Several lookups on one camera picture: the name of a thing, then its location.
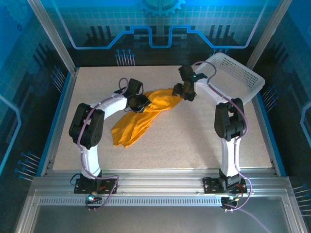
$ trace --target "blue trim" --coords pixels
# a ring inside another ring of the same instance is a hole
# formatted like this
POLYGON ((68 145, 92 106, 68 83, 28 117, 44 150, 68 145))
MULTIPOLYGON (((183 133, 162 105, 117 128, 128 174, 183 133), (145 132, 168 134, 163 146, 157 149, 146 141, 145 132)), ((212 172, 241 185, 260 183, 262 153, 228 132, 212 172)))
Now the blue trim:
POLYGON ((68 75, 67 75, 66 81, 65 81, 65 85, 64 85, 62 94, 60 96, 60 99, 59 99, 59 102, 58 102, 58 105, 57 105, 57 108, 56 108, 56 112, 55 112, 55 115, 54 115, 54 119, 53 119, 53 122, 52 122, 52 125, 51 125, 51 128, 50 128, 48 139, 47 139, 47 142, 45 143, 45 147, 44 147, 44 150, 43 150, 43 153, 42 153, 42 157, 41 157, 41 160, 40 160, 40 163, 39 163, 39 167, 38 167, 36 176, 40 176, 40 174, 41 174, 41 172, 43 170, 44 164, 45 164, 45 160, 47 159, 49 147, 50 147, 51 142, 52 142, 52 136, 53 136, 54 130, 56 128, 56 123, 57 123, 57 120, 58 120, 58 117, 59 117, 60 109, 61 109, 61 107, 63 105, 65 94, 66 94, 66 91, 67 91, 67 88, 68 88, 68 84, 69 84, 69 81, 70 81, 70 76, 71 76, 71 74, 70 74, 70 72, 68 72, 68 75))
POLYGON ((15 142, 15 140, 16 140, 17 134, 18 134, 19 129, 20 129, 20 127, 21 127, 21 118, 20 118, 19 109, 18 109, 14 104, 12 104, 11 102, 9 102, 9 101, 8 101, 4 96, 2 96, 2 95, 0 95, 0 101, 3 101, 4 104, 6 104, 9 108, 11 108, 11 109, 15 112, 16 118, 17 118, 17 122, 18 122, 18 124, 17 124, 17 126, 16 126, 16 129, 15 129, 15 131, 14 131, 14 134, 13 134, 13 136, 12 136, 12 138, 11 138, 10 144, 9 144, 8 148, 6 149, 6 152, 5 152, 5 154, 4 154, 4 157, 3 157, 2 162, 1 162, 1 164, 0 164, 0 176, 1 176, 2 171, 3 171, 3 169, 4 169, 4 165, 5 165, 6 161, 8 160, 8 157, 9 157, 9 155, 10 155, 11 149, 12 149, 12 147, 13 147, 13 145, 14 145, 14 142, 15 142))
POLYGON ((261 108, 261 112, 262 112, 262 115, 263 115, 263 119, 264 119, 265 125, 266 125, 267 130, 268 130, 268 134, 269 134, 270 141, 271 141, 271 144, 272 144, 272 149, 273 149, 275 157, 276 157, 276 163, 277 164, 275 164, 275 166, 278 166, 278 169, 280 171, 281 176, 286 176, 284 165, 283 165, 280 153, 279 153, 277 145, 276 145, 276 139, 274 138, 274 135, 273 135, 273 132, 272 132, 272 128, 271 128, 271 125, 270 125, 270 121, 269 121, 267 112, 266 112, 266 110, 264 108, 264 105, 263 105, 260 93, 257 94, 257 98, 258 98, 259 106, 261 108))

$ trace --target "black bracket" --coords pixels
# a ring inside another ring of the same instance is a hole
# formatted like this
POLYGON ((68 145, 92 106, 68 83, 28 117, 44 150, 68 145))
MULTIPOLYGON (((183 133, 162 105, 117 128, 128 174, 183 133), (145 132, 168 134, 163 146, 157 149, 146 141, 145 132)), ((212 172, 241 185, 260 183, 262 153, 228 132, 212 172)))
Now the black bracket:
MULTIPOLYGON (((232 99, 244 113, 243 102, 241 99, 232 99)), ((230 141, 238 137, 245 129, 245 121, 241 113, 229 102, 216 105, 214 128, 220 138, 230 141)))
POLYGON ((177 83, 173 88, 172 95, 179 95, 184 100, 193 101, 196 97, 194 83, 199 79, 207 79, 207 76, 203 73, 196 74, 191 66, 181 66, 178 70, 184 83, 177 83))
POLYGON ((205 177, 202 179, 205 194, 238 194, 247 193, 245 179, 240 178, 239 174, 233 177, 226 177, 220 170, 219 178, 205 177))
MULTIPOLYGON (((144 94, 139 94, 142 86, 142 82, 136 79, 130 79, 128 82, 128 88, 123 94, 127 98, 126 107, 130 107, 136 113, 142 113, 145 107, 151 103, 151 101, 144 94)), ((124 88, 117 90, 114 93, 119 94, 123 90, 124 88)))
MULTIPOLYGON (((76 180, 76 184, 74 186, 75 194, 90 194, 93 192, 97 192, 98 194, 109 194, 111 189, 114 187, 117 179, 108 179, 108 180, 99 180, 99 179, 89 179, 82 174, 80 174, 80 178, 76 180)), ((117 192, 117 186, 114 188, 112 194, 117 192)))
MULTIPOLYGON (((75 144, 78 142, 78 137, 81 132, 82 126, 86 120, 87 115, 92 110, 90 105, 80 103, 74 114, 69 135, 75 144)), ((88 150, 97 145, 103 135, 104 127, 104 111, 96 109, 90 117, 90 122, 86 125, 86 128, 81 137, 81 145, 85 146, 88 150)))

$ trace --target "wire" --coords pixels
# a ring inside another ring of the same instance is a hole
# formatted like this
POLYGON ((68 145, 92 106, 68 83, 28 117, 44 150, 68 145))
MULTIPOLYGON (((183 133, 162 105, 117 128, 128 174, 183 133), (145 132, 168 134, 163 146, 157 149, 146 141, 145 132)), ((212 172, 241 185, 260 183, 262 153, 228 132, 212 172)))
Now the wire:
POLYGON ((127 91, 127 88, 128 88, 128 79, 127 79, 127 78, 121 78, 121 79, 119 80, 119 83, 118 83, 118 84, 119 84, 119 88, 121 89, 121 81, 122 81, 122 80, 125 80, 125 81, 126 81, 126 86, 124 87, 124 89, 122 90, 121 93, 119 93, 119 94, 117 94, 117 95, 115 95, 115 96, 111 96, 111 97, 108 97, 108 98, 102 100, 100 103, 98 103, 97 105, 95 105, 95 107, 93 107, 93 108, 91 109, 91 111, 88 113, 88 115, 87 115, 87 117, 86 117, 86 119, 85 119, 85 121, 84 121, 84 124, 83 124, 83 126, 82 126, 82 129, 81 129, 81 131, 80 131, 80 134, 79 134, 79 136, 78 136, 78 141, 77 141, 78 148, 80 149, 80 152, 81 152, 81 164, 82 164, 82 167, 83 167, 83 169, 84 169, 84 171, 86 172, 87 175, 89 175, 90 177, 92 177, 92 178, 94 178, 94 179, 97 179, 97 180, 108 180, 108 179, 113 179, 113 178, 116 178, 116 179, 117 179, 116 182, 115 182, 115 184, 114 184, 114 186, 113 186, 113 188, 111 189, 111 191, 110 191, 110 193, 109 193, 107 199, 105 200, 105 202, 103 202, 103 204, 102 204, 101 206, 97 207, 97 209, 101 209, 101 208, 103 208, 103 207, 105 206, 105 204, 107 203, 108 199, 110 198, 110 196, 111 196, 113 190, 116 188, 120 176, 119 176, 119 175, 114 175, 114 176, 109 176, 109 177, 96 177, 96 176, 94 176, 92 173, 90 173, 90 172, 87 170, 87 168, 86 168, 86 163, 85 163, 85 148, 83 148, 83 147, 81 146, 80 142, 81 142, 82 134, 83 134, 83 132, 84 132, 84 130, 85 130, 85 128, 86 128, 86 125, 87 125, 87 123, 88 123, 88 121, 89 121, 91 115, 92 115, 93 112, 95 111, 95 109, 98 108, 98 107, 99 107, 100 105, 102 105, 103 103, 109 101, 109 100, 112 100, 112 99, 114 99, 114 98, 118 98, 118 97, 122 96, 122 95, 127 91))
POLYGON ((252 194, 252 192, 253 192, 253 187, 252 187, 252 182, 251 182, 251 180, 250 180, 247 176, 243 175, 243 174, 239 171, 238 166, 237 166, 237 141, 240 140, 242 137, 244 137, 244 136, 248 133, 248 126, 249 126, 249 124, 248 124, 248 120, 247 120, 245 114, 243 113, 243 111, 242 111, 232 100, 230 100, 228 97, 226 97, 226 96, 224 96, 223 94, 221 94, 219 91, 217 91, 217 90, 209 83, 210 80, 211 80, 211 79, 216 75, 216 73, 217 73, 217 68, 216 68, 216 66, 215 66, 213 63, 207 62, 207 61, 196 62, 196 63, 193 64, 193 66, 195 66, 195 65, 197 65, 197 64, 201 64, 201 63, 207 63, 207 64, 211 65, 211 66, 214 68, 214 70, 215 70, 214 74, 211 75, 211 76, 207 79, 207 85, 209 86, 209 88, 210 88, 212 91, 214 91, 219 97, 221 97, 221 98, 224 99, 225 101, 228 101, 230 104, 232 104, 232 105, 239 111, 239 113, 242 115, 242 117, 243 117, 243 119, 244 119, 244 121, 245 121, 245 131, 244 131, 244 133, 242 133, 242 135, 240 135, 239 137, 235 137, 235 138, 234 138, 234 167, 235 167, 235 169, 237 170, 237 172, 238 172, 238 174, 239 174, 240 176, 242 176, 243 178, 245 178, 245 179, 248 180, 249 185, 250 185, 250 188, 249 188, 249 193, 248 193, 248 196, 247 196, 245 202, 244 202, 241 206, 239 206, 239 207, 233 209, 233 211, 236 211, 236 210, 241 209, 243 206, 245 206, 245 204, 248 202, 248 200, 250 199, 251 194, 252 194))
POLYGON ((71 183, 71 182, 72 182, 73 178, 75 178, 77 175, 80 175, 80 174, 79 174, 79 173, 74 174, 73 177, 71 178, 71 180, 70 180, 70 184, 71 184, 71 185, 75 185, 74 183, 71 183))
POLYGON ((242 211, 243 213, 245 213, 245 214, 251 216, 253 220, 255 220, 257 223, 259 223, 259 225, 260 225, 262 228, 264 228, 264 229, 266 230, 266 232, 272 233, 258 218, 256 218, 256 217, 255 217, 254 215, 252 215, 250 212, 248 212, 248 211, 246 211, 246 210, 244 210, 244 209, 237 209, 237 206, 228 205, 228 204, 224 204, 224 205, 233 208, 233 210, 240 210, 240 211, 242 211))

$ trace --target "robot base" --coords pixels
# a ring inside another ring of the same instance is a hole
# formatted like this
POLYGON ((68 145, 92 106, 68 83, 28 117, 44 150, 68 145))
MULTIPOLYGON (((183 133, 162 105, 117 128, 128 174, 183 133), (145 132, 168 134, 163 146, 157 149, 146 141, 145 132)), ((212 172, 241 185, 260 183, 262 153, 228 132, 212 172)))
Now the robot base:
MULTIPOLYGON (((93 192, 97 192, 98 194, 109 194, 116 181, 117 179, 107 179, 107 180, 89 179, 80 174, 80 178, 76 180, 74 193, 90 194, 93 192)), ((113 190, 112 194, 115 194, 116 192, 117 186, 113 190)))
POLYGON ((205 177, 202 179, 205 194, 246 194, 247 187, 245 179, 241 178, 238 182, 230 186, 226 186, 226 182, 222 178, 205 177))

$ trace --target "robotic arm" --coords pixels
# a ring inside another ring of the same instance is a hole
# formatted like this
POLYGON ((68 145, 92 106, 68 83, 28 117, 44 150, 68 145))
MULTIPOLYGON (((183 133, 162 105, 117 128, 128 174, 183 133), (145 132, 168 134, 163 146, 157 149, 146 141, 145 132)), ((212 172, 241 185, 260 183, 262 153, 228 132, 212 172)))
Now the robotic arm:
POLYGON ((97 147, 103 134, 104 120, 115 112, 128 107, 137 113, 142 113, 144 108, 151 103, 145 95, 138 94, 142 85, 140 81, 130 79, 125 92, 125 88, 115 91, 111 98, 100 105, 99 103, 91 105, 81 103, 77 107, 69 129, 69 135, 75 144, 78 144, 78 137, 90 111, 98 106, 91 114, 80 140, 84 152, 82 155, 84 168, 80 173, 80 179, 76 181, 78 188, 75 188, 75 193, 98 192, 99 188, 103 187, 103 181, 95 179, 95 177, 102 175, 98 163, 97 147))
MULTIPOLYGON (((236 185, 246 185, 245 180, 241 179, 236 169, 239 167, 239 145, 241 139, 238 137, 245 129, 245 121, 239 111, 221 96, 216 94, 207 84, 207 76, 203 73, 196 74, 191 66, 182 66, 179 73, 184 81, 178 83, 173 89, 172 95, 184 98, 184 100, 193 101, 196 95, 203 96, 209 104, 215 108, 214 128, 217 135, 221 138, 222 144, 222 164, 219 171, 219 178, 204 178, 205 193, 224 193, 232 190, 236 185)), ((213 87, 222 96, 226 96, 216 87, 213 87)), ((244 113, 243 102, 241 99, 232 100, 244 113)))

